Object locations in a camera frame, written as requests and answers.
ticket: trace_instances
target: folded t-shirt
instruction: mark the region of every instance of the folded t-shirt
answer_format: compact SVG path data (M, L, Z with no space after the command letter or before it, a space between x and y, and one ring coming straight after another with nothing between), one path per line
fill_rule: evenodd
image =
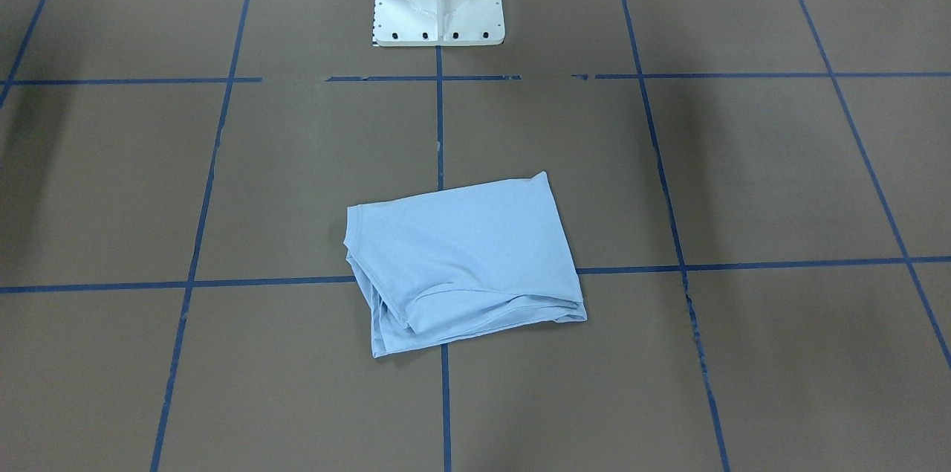
M546 173L347 209L374 357L588 319Z

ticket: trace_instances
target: blue tape line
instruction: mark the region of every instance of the blue tape line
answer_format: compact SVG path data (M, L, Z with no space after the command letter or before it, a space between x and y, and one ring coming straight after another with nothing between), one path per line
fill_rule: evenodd
M904 259L830 259L829 261L780 261L700 263L687 265L689 271L724 271L730 269L846 268L853 265L903 265Z
M588 75L573 74L574 78ZM828 72L679 72L646 74L595 74L595 80L685 80L709 78L828 78ZM951 72L840 72L840 78L951 77Z
M828 78L825 72L681 72L648 74L595 74L595 80L682 80L707 78Z
M23 56L27 53L27 46L30 44L30 39L33 38L33 31L36 29L36 23L40 19L40 14L43 12L43 7L47 4L47 0L40 0L36 5L36 10L33 12L33 18L30 19L30 25L27 26L27 33L23 36L23 41L20 42L20 49L16 52L16 58L13 60L13 66L10 68L10 73L7 75L7 82L3 85L3 90L0 90L0 107L3 107L3 104L7 102L7 95L10 93L10 86L13 84L13 79L16 78L16 72L20 69L20 63L23 62Z
M434 82L435 76L332 76L327 82Z
M637 71L638 75L638 85L641 90L641 99L644 102L644 113L646 120L648 120L648 129L651 132L651 145L655 148L655 156L657 158L657 174L660 178L661 188L663 190L663 198L666 201L666 211L668 211L669 222L670 222L670 234L673 237L673 246L675 246L677 252L677 265L680 269L681 280L684 286L684 297L687 299L687 312L690 315L690 325L693 328L693 340L696 343L697 347L697 357L700 360L700 370L703 374L704 388L707 391L707 404L710 406L710 418L713 419L713 431L716 434L717 448L720 450L720 462L723 465L724 472L730 472L730 458L727 457L727 445L724 441L723 427L720 424L720 412L717 408L716 397L713 395L713 384L710 383L710 371L707 369L707 353L704 350L702 341L700 340L700 326L697 322L696 310L693 309L693 299L690 298L689 292L689 280L687 280L687 267L684 262L684 252L680 244L680 235L677 232L677 219L675 217L675 212L673 212L673 202L670 200L670 190L668 184L666 183L666 174L663 171L663 156L660 151L660 144L657 140L657 131L655 128L655 122L653 122L653 113L651 110L651 100L648 97L648 87L646 87L646 82L644 79L644 70L641 66L640 53L637 49L637 39L634 37L634 25L631 18L631 9L628 7L628 0L621 0L622 7L624 7L624 19L628 25L628 36L631 39L631 52L634 56L634 68Z
M442 46L435 48L435 143L437 153L435 153L435 164L437 164L437 191L444 190L445 173L445 154L443 153L442 143Z
M627 268L578 268L578 275L618 275L631 273L669 273L680 271L679 265L633 265Z
M951 263L951 256L913 256L914 263ZM724 262L686 265L687 271L724 271L738 269L789 269L789 268L846 268L855 265L903 265L903 258L886 259L813 259L813 261L777 262ZM635 265L619 268L578 268L578 275L626 275L637 273L672 273L680 271L679 265ZM162 280L162 282L100 282L79 285L27 285L0 286L0 294L41 294L55 292L93 292L106 290L161 290L169 288L216 288L227 286L275 286L275 285L325 285L336 282L356 282L353 275L321 277L276 277L269 279L197 279Z
M224 87L224 100L221 102L221 115L218 116L218 129L215 133L215 144L211 150L211 163L208 165L208 177L204 185L204 197L201 200L201 214L198 220L198 229L195 232L195 248L192 252L191 263L188 268L188 282L194 282L198 270L198 259L201 254L201 239L204 237L204 225L208 216L208 204L211 202L211 189L215 180L215 163L218 159L218 148L221 147L221 133L227 119L228 105L231 102L231 90L234 86L235 73L238 70L238 56L241 54L241 39L244 37L244 23L247 21L247 11L251 0L244 0L241 5L241 18L238 19L238 33L235 35L234 50L231 54L231 68L228 70L228 83ZM159 428L155 435L155 447L152 451L152 466L150 472L158 472L159 461L162 458L162 445L166 437L166 426L169 424L169 409L171 408L172 394L175 390L175 377L178 373L178 363L181 357L181 344L184 340L184 329L188 319L188 307L191 305L191 294L194 287L188 286L181 300L181 315L179 326L175 334L175 347L172 350L172 361L169 367L169 380L166 383L166 396L162 403L162 415L159 418Z
M109 282L102 285L38 285L38 286L0 286L2 294L45 294L54 292L102 292L106 290L162 290L184 288L186 280L164 280L163 282Z
M449 344L439 346L442 357L442 470L452 472L452 429L449 417Z
M330 285L337 282L356 282L353 275L332 277L282 277L275 279L206 279L195 280L196 288L221 288L225 286L280 286L280 285Z
M458 75L458 76L332 76L326 82L506 82L520 80L519 74Z
M435 48L435 139L437 139L437 191L445 188L445 154L443 154L443 111L442 111L442 46ZM452 419L449 410L449 344L442 344L442 468L443 472L452 472Z
M836 96L839 97L839 104L842 104L843 113L845 113L845 118L848 120L848 127L852 130L852 137L855 138L855 144L859 147L859 153L862 154L862 161L866 164L866 170L869 171L869 177L871 178L872 184L875 187L875 193L877 193L879 196L879 202L882 204L882 209L886 214L886 218L889 219L889 226L891 226L892 234L895 235L895 242L898 243L901 256L904 258L904 262L908 268L908 274L911 275L911 280L915 285L915 289L918 290L918 299L921 299L921 305L924 306L924 312L931 323L931 329L934 330L935 337L938 339L938 345L941 346L941 353L944 353L945 363L947 363L948 368L951 368L951 350L948 349L948 344L944 340L944 334L941 333L941 327L938 325L938 320L936 319L934 312L931 310L931 303L928 302L928 296L925 295L924 287L921 286L921 281L918 279L918 272L915 271L915 266L911 256L908 255L908 249L904 244L904 239L901 238L901 232L898 229L897 222L895 222L895 217L892 214L891 207L889 207L889 201L886 200L886 194L884 194L884 191L882 190L882 184L879 183L879 177L877 177L875 168L872 166L872 161L869 159L869 153L866 151L865 143L862 141L862 136L859 134L858 126L856 126L855 120L852 117L852 112L849 110L848 103L845 101L845 95L842 93L842 87L839 86L839 79L837 78L835 71L832 70L832 63L829 61L828 55L825 52L825 48L822 46L822 40L819 39L819 31L816 29L815 22L812 21L812 15L809 14L809 10L805 5L805 0L799 0L799 7L802 8L802 15L805 15L805 21L808 23L809 30L812 32L812 37L815 39L816 46L819 48L819 55L822 56L822 61L825 63L826 70L828 70L829 78L832 79L832 85L835 87Z
M951 72L837 72L839 78L944 78Z
M261 83L264 78L101 78L92 80L14 80L13 85L173 85L173 83Z
M942 263L951 262L951 256L913 256L911 262L914 263Z
M479 75L454 75L454 76L442 76L443 80L446 82L507 82L507 80L520 80L522 75L520 74L490 74L485 76Z

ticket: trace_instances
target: fabric fold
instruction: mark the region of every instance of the fabric fold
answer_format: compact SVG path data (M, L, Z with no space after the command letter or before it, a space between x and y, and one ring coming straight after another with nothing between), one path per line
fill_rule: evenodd
M347 209L374 357L588 319L548 175Z

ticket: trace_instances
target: brown floor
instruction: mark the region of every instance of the brown floor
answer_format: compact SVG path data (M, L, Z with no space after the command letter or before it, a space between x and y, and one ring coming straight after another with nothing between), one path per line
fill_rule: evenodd
M0 0L0 470L947 470L949 1ZM541 170L590 320L373 360L346 207Z

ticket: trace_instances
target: light blue t-shirt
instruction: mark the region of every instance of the light blue t-shirt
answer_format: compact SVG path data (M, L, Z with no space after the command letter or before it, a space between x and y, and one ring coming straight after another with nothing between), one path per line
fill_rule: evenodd
M546 173L347 208L374 357L588 319Z

